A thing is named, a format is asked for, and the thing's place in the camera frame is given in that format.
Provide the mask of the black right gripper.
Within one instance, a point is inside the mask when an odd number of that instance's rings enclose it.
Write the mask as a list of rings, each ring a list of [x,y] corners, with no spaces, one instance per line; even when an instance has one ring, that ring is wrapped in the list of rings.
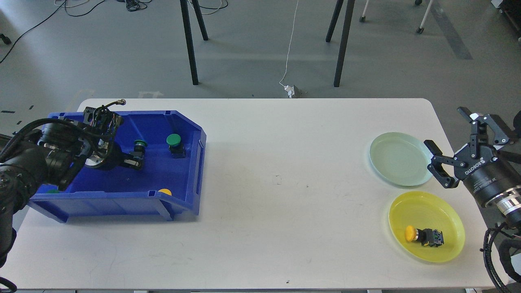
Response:
[[[470,141],[454,157],[444,156],[432,140],[424,145],[432,154],[428,171],[444,188],[460,182],[482,207],[520,207],[520,175],[495,148],[515,143],[515,132],[495,114],[471,113],[457,108],[471,125]]]

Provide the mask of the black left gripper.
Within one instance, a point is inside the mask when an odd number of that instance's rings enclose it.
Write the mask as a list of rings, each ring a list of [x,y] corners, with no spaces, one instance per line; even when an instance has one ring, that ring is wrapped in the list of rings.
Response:
[[[106,152],[101,152],[102,157],[92,154],[88,158],[88,168],[98,169],[101,171],[109,171],[116,167],[131,168],[141,170],[144,166],[145,151],[132,151],[129,153],[131,159],[125,158],[126,154],[122,152],[119,143],[113,142],[110,148],[102,149]]]

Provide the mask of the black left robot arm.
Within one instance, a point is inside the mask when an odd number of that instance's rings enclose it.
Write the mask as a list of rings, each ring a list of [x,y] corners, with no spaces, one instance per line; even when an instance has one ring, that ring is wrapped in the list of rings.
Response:
[[[84,167],[103,171],[117,166],[137,170],[143,167],[145,141],[136,140],[130,153],[124,153],[116,143],[123,122],[109,105],[102,105],[87,107],[82,121],[37,119],[13,136],[1,135],[1,265],[6,263],[17,236],[13,216],[42,185],[54,185],[63,191]]]

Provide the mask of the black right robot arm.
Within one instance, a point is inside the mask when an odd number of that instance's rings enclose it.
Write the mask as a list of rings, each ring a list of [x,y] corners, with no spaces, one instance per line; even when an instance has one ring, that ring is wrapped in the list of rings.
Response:
[[[495,238],[502,234],[504,239],[497,249],[501,265],[512,280],[520,282],[510,252],[520,249],[521,177],[513,164],[520,164],[521,157],[506,150],[520,139],[520,115],[515,116],[511,129],[495,114],[472,113],[466,107],[459,107],[458,112],[470,124],[469,142],[448,157],[434,141],[424,141],[432,154],[427,169],[444,188],[456,188],[462,182],[479,206],[500,211],[503,221],[486,230],[481,252],[493,285],[497,291],[508,293],[494,267],[492,250]]]

